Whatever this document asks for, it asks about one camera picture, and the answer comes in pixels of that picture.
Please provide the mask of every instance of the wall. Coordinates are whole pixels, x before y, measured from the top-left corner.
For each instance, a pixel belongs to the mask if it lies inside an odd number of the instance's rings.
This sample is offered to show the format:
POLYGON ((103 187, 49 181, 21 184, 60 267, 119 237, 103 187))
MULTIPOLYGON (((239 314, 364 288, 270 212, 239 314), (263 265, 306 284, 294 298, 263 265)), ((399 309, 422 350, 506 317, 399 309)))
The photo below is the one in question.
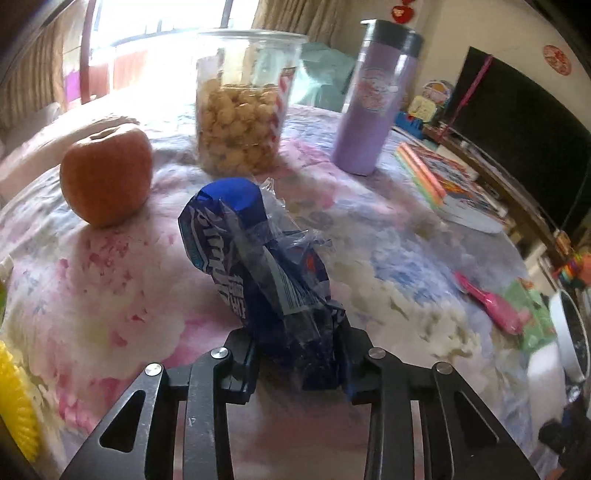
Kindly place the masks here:
MULTIPOLYGON (((415 0, 411 4, 415 10, 415 16, 407 24, 408 27, 419 32, 422 30, 427 21, 430 2, 431 0, 415 0)), ((400 0, 349 0, 346 6, 348 14, 339 27, 339 32, 332 45, 333 48, 352 57, 357 57, 366 29, 360 22, 372 18, 392 20, 390 13, 392 7, 401 4, 400 0)))
POLYGON ((415 92, 431 79, 457 79, 468 47, 491 53, 542 86, 591 130, 591 79, 554 27, 524 0, 426 0, 426 47, 415 92), (569 57, 573 70, 564 77, 544 60, 552 44, 569 57))

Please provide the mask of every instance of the pink floral blanket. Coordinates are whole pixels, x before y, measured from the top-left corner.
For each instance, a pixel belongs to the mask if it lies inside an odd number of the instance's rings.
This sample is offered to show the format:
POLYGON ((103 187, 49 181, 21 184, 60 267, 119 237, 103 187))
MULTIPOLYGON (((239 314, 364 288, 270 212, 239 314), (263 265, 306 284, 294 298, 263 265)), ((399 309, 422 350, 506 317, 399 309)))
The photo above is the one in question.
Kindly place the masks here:
MULTIPOLYGON (((139 118, 156 166, 147 204, 125 224, 95 230, 80 220, 61 195, 59 167, 0 212, 0 257, 14 260, 0 338, 31 375, 47 479, 147 363, 191 363, 240 325, 178 230, 184 205, 211 181, 194 166, 190 111, 139 118)), ((405 362, 451 361, 529 453, 524 360, 449 280, 461 269, 500 291, 527 275, 517 251, 504 235, 441 221, 392 159, 403 140, 394 132, 374 175, 338 170, 328 157, 337 120, 292 109, 281 164, 257 180, 273 178, 295 221, 331 240, 319 254, 352 323, 405 362)), ((228 416, 237 479, 363 477, 369 408, 340 391, 301 392, 268 365, 251 402, 228 416)), ((420 450, 416 463, 422 478, 420 450)))

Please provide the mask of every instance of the pink cord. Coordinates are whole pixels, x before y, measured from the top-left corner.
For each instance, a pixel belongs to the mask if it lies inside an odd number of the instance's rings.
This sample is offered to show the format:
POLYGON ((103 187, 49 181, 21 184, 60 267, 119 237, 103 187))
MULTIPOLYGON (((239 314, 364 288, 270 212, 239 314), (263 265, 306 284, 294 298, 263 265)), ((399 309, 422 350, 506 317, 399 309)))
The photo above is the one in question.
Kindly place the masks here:
POLYGON ((492 63, 492 60, 493 59, 494 59, 494 57, 492 55, 487 56, 486 60, 484 61, 484 64, 482 65, 482 67, 480 68, 480 71, 478 72, 478 75, 476 75, 476 78, 474 79, 474 81, 470 85, 470 88, 468 88, 468 91, 466 92, 466 94, 464 95, 464 97, 462 97, 462 100, 460 100, 460 103, 458 103, 458 105, 456 107, 456 111, 453 112, 452 119, 450 120, 450 122, 445 126, 445 128, 439 134, 439 138, 437 139, 437 142, 440 142, 441 141, 441 139, 443 138, 443 136, 445 135, 445 133, 447 132, 447 130, 456 121, 457 116, 460 113, 460 110, 462 109, 462 107, 464 107, 465 105, 467 105, 468 101, 470 100, 470 98, 474 94, 474 92, 476 90, 476 87, 478 87, 478 84, 482 81, 485 73, 488 71, 489 67, 491 66, 491 63, 492 63))

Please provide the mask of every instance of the pink hairbrush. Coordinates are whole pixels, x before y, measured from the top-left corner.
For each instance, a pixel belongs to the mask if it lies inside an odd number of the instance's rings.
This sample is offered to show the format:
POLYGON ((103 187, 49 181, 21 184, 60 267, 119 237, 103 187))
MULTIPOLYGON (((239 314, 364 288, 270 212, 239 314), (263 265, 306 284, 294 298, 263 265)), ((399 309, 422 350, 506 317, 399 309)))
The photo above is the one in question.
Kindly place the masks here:
POLYGON ((459 283, 460 289, 482 303, 488 316, 503 332, 510 335, 523 333, 524 321, 530 316, 528 311, 517 313, 511 304, 500 295, 476 288, 459 272, 454 272, 453 275, 459 283))

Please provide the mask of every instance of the book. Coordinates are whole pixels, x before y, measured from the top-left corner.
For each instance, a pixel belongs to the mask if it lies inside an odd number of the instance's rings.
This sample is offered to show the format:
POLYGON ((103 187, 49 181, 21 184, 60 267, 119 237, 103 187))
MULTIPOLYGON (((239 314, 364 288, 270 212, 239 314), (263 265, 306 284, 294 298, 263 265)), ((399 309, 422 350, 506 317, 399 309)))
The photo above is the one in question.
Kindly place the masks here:
POLYGON ((503 230, 504 222, 483 190, 470 179, 465 167, 419 145, 401 143, 397 160, 409 171, 415 184, 427 192, 431 206, 447 220, 487 233, 503 230))

